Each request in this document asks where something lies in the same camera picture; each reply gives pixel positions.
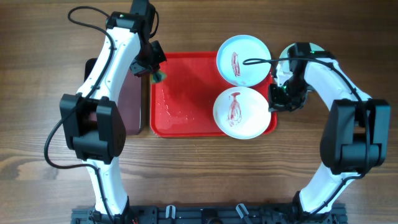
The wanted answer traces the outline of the green yellow sponge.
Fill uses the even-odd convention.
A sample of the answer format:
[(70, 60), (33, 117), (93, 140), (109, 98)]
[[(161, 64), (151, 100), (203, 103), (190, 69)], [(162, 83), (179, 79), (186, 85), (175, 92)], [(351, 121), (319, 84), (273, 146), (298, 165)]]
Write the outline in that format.
[(165, 72), (158, 70), (150, 74), (150, 82), (152, 84), (161, 83), (166, 79), (167, 75)]

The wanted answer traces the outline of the white stained plate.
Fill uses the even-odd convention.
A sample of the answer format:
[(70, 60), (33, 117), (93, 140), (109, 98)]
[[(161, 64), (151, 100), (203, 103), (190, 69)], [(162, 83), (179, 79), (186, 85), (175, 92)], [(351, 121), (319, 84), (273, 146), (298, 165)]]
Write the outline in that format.
[(213, 105), (213, 118), (226, 135), (252, 139), (270, 126), (271, 112), (268, 101), (258, 91), (236, 86), (218, 95)]

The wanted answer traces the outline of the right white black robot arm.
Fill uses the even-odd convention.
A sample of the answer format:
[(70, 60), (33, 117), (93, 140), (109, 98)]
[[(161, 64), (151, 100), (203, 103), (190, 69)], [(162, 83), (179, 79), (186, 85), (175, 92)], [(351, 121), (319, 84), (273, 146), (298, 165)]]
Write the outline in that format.
[(384, 162), (391, 107), (361, 91), (329, 51), (309, 42), (291, 44), (281, 53), (274, 80), (271, 111), (302, 108), (310, 91), (329, 110), (320, 141), (322, 163), (294, 199), (297, 220), (320, 220), (350, 183)]

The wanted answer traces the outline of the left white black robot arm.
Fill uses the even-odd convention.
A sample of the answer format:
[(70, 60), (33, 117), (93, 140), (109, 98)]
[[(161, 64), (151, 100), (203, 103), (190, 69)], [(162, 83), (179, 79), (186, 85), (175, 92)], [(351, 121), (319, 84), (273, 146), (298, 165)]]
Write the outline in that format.
[(151, 42), (159, 26), (159, 13), (149, 1), (133, 1), (128, 13), (107, 17), (104, 45), (90, 74), (74, 95), (60, 100), (62, 126), (69, 149), (90, 174), (95, 206), (86, 221), (132, 223), (129, 198), (121, 182), (119, 155), (126, 128), (118, 110), (119, 95), (128, 73), (165, 78), (160, 64), (166, 56), (158, 41)]

